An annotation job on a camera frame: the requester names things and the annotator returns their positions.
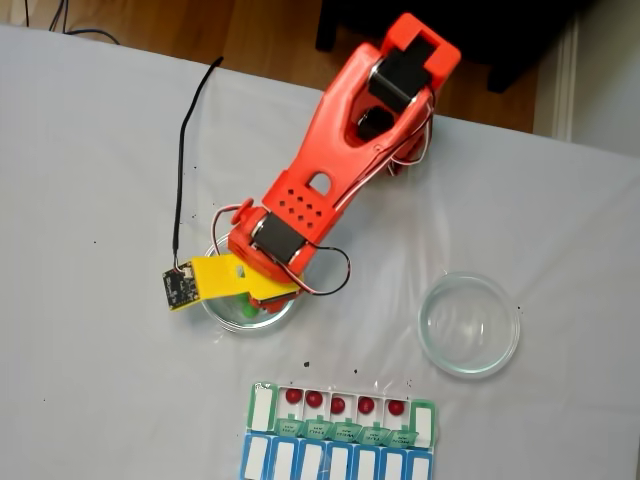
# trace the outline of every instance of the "wire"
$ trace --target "wire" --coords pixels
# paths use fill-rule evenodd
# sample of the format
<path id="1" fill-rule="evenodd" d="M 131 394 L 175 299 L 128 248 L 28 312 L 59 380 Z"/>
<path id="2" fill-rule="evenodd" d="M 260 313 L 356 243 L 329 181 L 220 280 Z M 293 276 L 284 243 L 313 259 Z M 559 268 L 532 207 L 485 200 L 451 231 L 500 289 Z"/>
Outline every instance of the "wire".
<path id="1" fill-rule="evenodd" d="M 98 28 L 81 28 L 78 30 L 69 30 L 68 32 L 64 32 L 66 35 L 78 35 L 80 33 L 99 33 L 100 35 L 104 35 L 105 37 L 109 37 L 113 43 L 116 45 L 120 45 L 120 42 L 111 35 L 109 32 L 105 32 L 104 30 L 100 30 Z"/>
<path id="2" fill-rule="evenodd" d="M 220 249 L 218 249 L 218 239 L 216 238 L 216 224 L 218 223 L 218 218 L 221 214 L 225 212 L 233 212 L 234 210 L 238 210 L 242 204 L 237 203 L 234 205 L 227 205 L 226 207 L 222 207 L 218 209 L 213 218 L 211 219 L 211 245 L 213 245 L 213 249 L 216 251 L 217 255 L 220 255 Z"/>
<path id="3" fill-rule="evenodd" d="M 405 144 L 411 140 L 415 135 L 417 135 L 420 131 L 422 131 L 423 128 L 425 128 L 425 126 L 431 122 L 431 120 L 433 119 L 433 112 L 435 111 L 435 93 L 433 91 L 433 89 L 431 88 L 431 86 L 429 87 L 429 91 L 430 91 L 430 95 L 431 95 L 431 110 L 430 112 L 425 116 L 425 119 L 420 123 L 420 125 L 418 125 L 418 127 L 411 132 L 411 134 L 405 138 L 404 140 L 402 140 L 401 142 L 399 142 L 397 145 L 392 145 L 391 147 L 387 147 L 385 150 L 383 150 L 382 152 L 380 152 L 378 154 L 378 157 L 383 156 L 386 152 L 388 152 L 389 150 L 392 150 L 390 155 L 387 155 L 386 157 L 384 157 L 383 160 L 381 160 L 379 163 L 374 163 L 374 166 L 366 171 L 364 173 L 364 177 L 362 177 L 360 180 L 356 181 L 353 186 L 347 190 L 342 197 L 340 197 L 338 199 L 338 201 L 336 202 L 334 208 L 336 210 L 340 210 L 356 193 L 358 193 L 358 191 L 369 181 L 371 180 L 377 173 L 379 173 L 381 170 L 384 170 L 389 163 L 394 162 L 398 163 L 400 165 L 415 165 L 418 162 L 402 162 L 401 160 L 394 160 L 394 155 L 402 148 L 405 146 Z M 425 146 L 425 151 L 423 152 L 423 154 L 426 153 L 426 148 L 428 148 L 428 144 Z M 420 161 L 422 161 L 422 158 L 424 158 L 424 155 L 421 155 L 420 157 Z"/>
<path id="4" fill-rule="evenodd" d="M 302 280 L 300 280 L 298 277 L 296 277 L 296 274 L 293 273 L 291 270 L 289 270 L 289 267 L 287 267 L 284 263 L 282 263 L 279 260 L 276 260 L 275 258 L 273 258 L 273 260 L 275 260 L 275 262 L 278 265 L 280 265 L 280 267 L 284 270 L 284 272 L 291 279 L 291 281 L 293 281 L 293 283 L 298 285 L 301 289 L 303 289 L 305 292 L 307 292 L 310 295 L 314 295 L 316 297 L 326 297 L 328 295 L 333 295 L 334 293 L 337 293 L 340 290 L 342 290 L 343 287 L 347 284 L 347 282 L 351 278 L 351 259 L 349 258 L 349 255 L 347 255 L 347 253 L 344 250 L 342 250 L 342 249 L 340 249 L 338 247 L 321 247 L 320 245 L 316 245 L 315 243 L 309 242 L 308 240 L 307 240 L 307 242 L 309 243 L 309 245 L 314 247 L 316 250 L 332 250 L 334 252 L 338 252 L 340 255 L 342 255 L 347 260 L 347 275 L 344 277 L 344 280 L 342 281 L 342 283 L 337 288 L 334 288 L 333 290 L 330 290 L 328 292 L 322 292 L 322 291 L 314 290 L 309 285 L 307 285 Z"/>
<path id="5" fill-rule="evenodd" d="M 62 22 L 62 33 L 67 33 L 67 15 L 68 14 L 69 14 L 69 0 L 65 0 L 64 1 L 64 21 Z"/>
<path id="6" fill-rule="evenodd" d="M 51 20 L 51 25 L 49 25 L 50 32 L 53 32 L 56 29 L 56 25 L 58 23 L 58 19 L 60 18 L 60 13 L 62 12 L 64 1 L 65 0 L 60 0 L 60 3 L 58 4 L 58 9 L 56 10 L 55 15 L 53 16 L 53 20 Z"/>
<path id="7" fill-rule="evenodd" d="M 193 110 L 196 108 L 196 103 L 198 102 L 198 97 L 200 97 L 200 92 L 204 87 L 205 83 L 207 83 L 207 79 L 211 72 L 215 70 L 216 67 L 220 66 L 224 60 L 223 57 L 218 57 L 207 69 L 207 72 L 200 80 L 200 84 L 196 89 L 196 93 L 193 96 L 193 100 L 191 101 L 191 106 L 189 106 L 189 110 L 187 111 L 187 115 L 184 117 L 182 121 L 182 126 L 180 127 L 180 144 L 178 146 L 178 189 L 176 192 L 176 213 L 175 219 L 173 222 L 173 267 L 177 271 L 181 271 L 178 266 L 178 247 L 180 243 L 180 214 L 182 212 L 182 177 L 184 170 L 184 134 L 187 130 L 187 124 L 189 123 L 189 119 L 191 118 L 191 114 Z"/>
<path id="8" fill-rule="evenodd" d="M 214 249 L 214 251 L 216 252 L 217 255 L 220 255 L 220 249 L 218 248 L 218 239 L 216 237 L 216 224 L 218 223 L 218 219 L 220 218 L 220 215 L 222 215 L 225 212 L 233 212 L 234 210 L 238 210 L 242 205 L 241 204 L 233 204 L 233 205 L 227 205 L 226 207 L 222 207 L 219 208 L 216 213 L 213 215 L 213 218 L 211 219 L 211 246 Z M 349 281 L 349 278 L 351 277 L 351 259 L 349 258 L 349 255 L 346 254 L 346 252 L 344 250 L 339 249 L 338 247 L 321 247 L 320 245 L 316 245 L 312 242 L 310 242 L 309 240 L 307 240 L 307 243 L 309 245 L 311 245 L 312 247 L 314 247 L 316 250 L 332 250 L 332 251 L 336 251 L 338 253 L 340 253 L 344 258 L 347 259 L 347 275 L 344 279 L 344 281 L 340 284 L 340 286 L 338 286 L 338 288 L 335 288 L 334 290 L 331 290 L 329 292 L 322 292 L 322 291 L 318 291 L 318 290 L 314 290 L 313 288 L 311 288 L 309 285 L 307 285 L 306 283 L 304 283 L 302 280 L 300 280 L 295 273 L 293 273 L 289 267 L 287 267 L 286 264 L 282 263 L 281 261 L 277 260 L 273 255 L 271 255 L 269 252 L 266 252 L 264 250 L 261 250 L 262 252 L 264 252 L 269 258 L 271 258 L 271 260 L 274 263 L 277 263 L 282 270 L 284 270 L 284 272 L 287 274 L 287 276 L 289 278 L 291 278 L 291 280 L 298 285 L 301 289 L 303 289 L 305 292 L 311 294 L 311 295 L 315 295 L 317 297 L 323 297 L 323 296 L 327 296 L 327 295 L 332 295 L 334 293 L 336 293 L 337 291 L 341 290 Z"/>

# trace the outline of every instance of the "white label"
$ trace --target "white label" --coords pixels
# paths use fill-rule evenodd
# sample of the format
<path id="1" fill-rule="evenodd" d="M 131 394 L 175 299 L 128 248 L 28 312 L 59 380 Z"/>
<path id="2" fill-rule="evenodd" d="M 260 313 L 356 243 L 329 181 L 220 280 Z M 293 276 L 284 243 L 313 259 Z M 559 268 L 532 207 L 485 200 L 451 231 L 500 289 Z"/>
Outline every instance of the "white label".
<path id="1" fill-rule="evenodd" d="M 302 459 L 302 473 L 300 480 L 316 480 L 318 470 L 320 470 L 320 459 L 322 458 L 322 448 L 318 445 L 307 445 L 304 458 Z"/>
<path id="2" fill-rule="evenodd" d="M 263 437 L 253 437 L 249 445 L 249 455 L 247 455 L 247 466 L 244 469 L 246 480 L 260 480 L 262 478 L 262 467 L 264 457 L 267 454 L 268 440 Z"/>
<path id="3" fill-rule="evenodd" d="M 358 480 L 373 480 L 376 469 L 376 454 L 370 450 L 360 450 Z"/>
<path id="4" fill-rule="evenodd" d="M 414 458 L 411 480 L 427 480 L 429 478 L 429 459 Z"/>
<path id="5" fill-rule="evenodd" d="M 333 448 L 331 450 L 331 472 L 329 480 L 346 480 L 349 451 L 346 448 Z"/>
<path id="6" fill-rule="evenodd" d="M 293 444 L 280 442 L 276 452 L 276 466 L 273 469 L 273 480 L 289 480 L 293 466 Z"/>
<path id="7" fill-rule="evenodd" d="M 416 447 L 427 448 L 431 445 L 431 410 L 416 408 Z"/>
<path id="8" fill-rule="evenodd" d="M 269 413 L 271 412 L 271 398 L 273 392 L 269 388 L 258 388 L 253 402 L 253 419 L 251 430 L 266 432 L 269 430 Z"/>
<path id="9" fill-rule="evenodd" d="M 402 480 L 402 455 L 387 454 L 387 468 L 384 472 L 385 480 Z"/>

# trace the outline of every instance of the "red circle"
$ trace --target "red circle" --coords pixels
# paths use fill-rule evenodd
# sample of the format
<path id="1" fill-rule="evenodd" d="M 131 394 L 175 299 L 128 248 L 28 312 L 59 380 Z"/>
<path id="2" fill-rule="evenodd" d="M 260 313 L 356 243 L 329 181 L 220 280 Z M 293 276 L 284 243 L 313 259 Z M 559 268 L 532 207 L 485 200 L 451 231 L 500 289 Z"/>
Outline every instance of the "red circle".
<path id="1" fill-rule="evenodd" d="M 289 403 L 298 403 L 300 400 L 302 400 L 302 390 L 299 390 L 297 388 L 289 388 L 284 394 L 284 397 Z"/>
<path id="2" fill-rule="evenodd" d="M 313 390 L 309 390 L 307 392 L 307 405 L 313 408 L 318 408 L 322 405 L 322 394 L 319 392 L 314 392 Z"/>
<path id="3" fill-rule="evenodd" d="M 390 400 L 387 408 L 391 415 L 395 415 L 397 417 L 404 413 L 404 402 L 401 402 L 400 400 Z"/>
<path id="4" fill-rule="evenodd" d="M 333 413 L 334 415 L 340 415 L 342 412 L 344 412 L 344 400 L 342 400 L 340 397 L 333 397 L 331 399 L 331 413 Z"/>
<path id="5" fill-rule="evenodd" d="M 358 411 L 360 413 L 364 413 L 365 415 L 367 413 L 373 412 L 375 406 L 376 404 L 373 403 L 373 400 L 371 400 L 369 397 L 360 397 L 360 400 L 358 400 Z"/>

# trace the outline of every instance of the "white tablecloth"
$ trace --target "white tablecloth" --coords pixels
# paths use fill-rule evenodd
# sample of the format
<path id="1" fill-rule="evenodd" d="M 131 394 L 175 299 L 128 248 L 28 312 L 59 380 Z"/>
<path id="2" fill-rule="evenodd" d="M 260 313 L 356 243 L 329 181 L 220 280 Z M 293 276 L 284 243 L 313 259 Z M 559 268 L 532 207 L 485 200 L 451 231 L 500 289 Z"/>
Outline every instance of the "white tablecloth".
<path id="1" fill-rule="evenodd" d="M 205 68 L 0 27 L 2 478 L 236 478 L 259 380 L 434 400 L 438 480 L 632 478 L 640 160 L 437 118 L 428 161 L 368 186 L 325 242 L 352 256 L 347 287 L 244 338 L 169 313 L 162 287 Z M 182 258 L 212 203 L 262 197 L 320 95 L 215 72 L 187 135 Z M 424 292 L 455 270 L 521 307 L 512 363 L 479 383 L 417 340 Z"/>

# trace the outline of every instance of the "white baseboard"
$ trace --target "white baseboard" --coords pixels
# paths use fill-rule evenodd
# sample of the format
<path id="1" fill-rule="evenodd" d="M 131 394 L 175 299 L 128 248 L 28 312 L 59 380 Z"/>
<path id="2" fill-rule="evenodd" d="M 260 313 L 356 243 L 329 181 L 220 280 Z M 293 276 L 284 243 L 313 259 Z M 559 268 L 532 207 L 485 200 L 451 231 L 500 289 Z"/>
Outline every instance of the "white baseboard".
<path id="1" fill-rule="evenodd" d="M 536 135 L 571 141 L 577 49 L 576 17 L 540 62 L 533 119 Z"/>

